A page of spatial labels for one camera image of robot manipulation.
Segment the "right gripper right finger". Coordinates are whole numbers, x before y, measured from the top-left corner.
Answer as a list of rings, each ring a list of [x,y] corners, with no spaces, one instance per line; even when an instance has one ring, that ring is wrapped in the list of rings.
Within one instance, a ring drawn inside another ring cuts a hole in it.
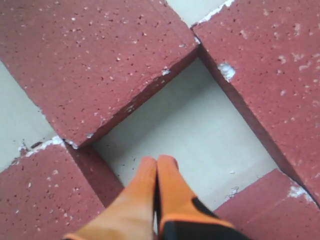
[[[179,172],[176,159],[157,160],[160,240],[232,240],[235,227],[212,213]]]

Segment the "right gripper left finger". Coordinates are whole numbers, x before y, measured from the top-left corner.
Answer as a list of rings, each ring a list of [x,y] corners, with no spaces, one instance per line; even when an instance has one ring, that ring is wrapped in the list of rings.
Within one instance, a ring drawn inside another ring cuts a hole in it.
[[[81,229],[65,240],[152,240],[157,163],[144,157],[136,175],[118,197]]]

